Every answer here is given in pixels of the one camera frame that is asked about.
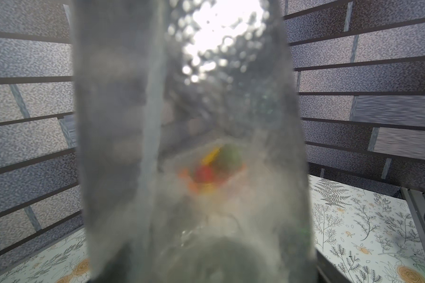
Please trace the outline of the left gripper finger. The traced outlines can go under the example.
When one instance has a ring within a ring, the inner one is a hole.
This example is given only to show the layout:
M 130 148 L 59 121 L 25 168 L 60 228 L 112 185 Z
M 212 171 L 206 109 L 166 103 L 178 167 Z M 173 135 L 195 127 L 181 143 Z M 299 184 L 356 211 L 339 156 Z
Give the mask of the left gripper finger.
M 347 277 L 340 273 L 318 250 L 316 256 L 317 283 L 350 283 Z

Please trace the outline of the grey spray bottle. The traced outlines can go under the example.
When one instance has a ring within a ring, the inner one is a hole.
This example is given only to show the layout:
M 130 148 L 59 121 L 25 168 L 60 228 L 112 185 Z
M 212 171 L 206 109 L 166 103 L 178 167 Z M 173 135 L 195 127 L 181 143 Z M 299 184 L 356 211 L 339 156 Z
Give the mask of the grey spray bottle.
M 315 283 L 278 1 L 72 1 L 93 283 Z

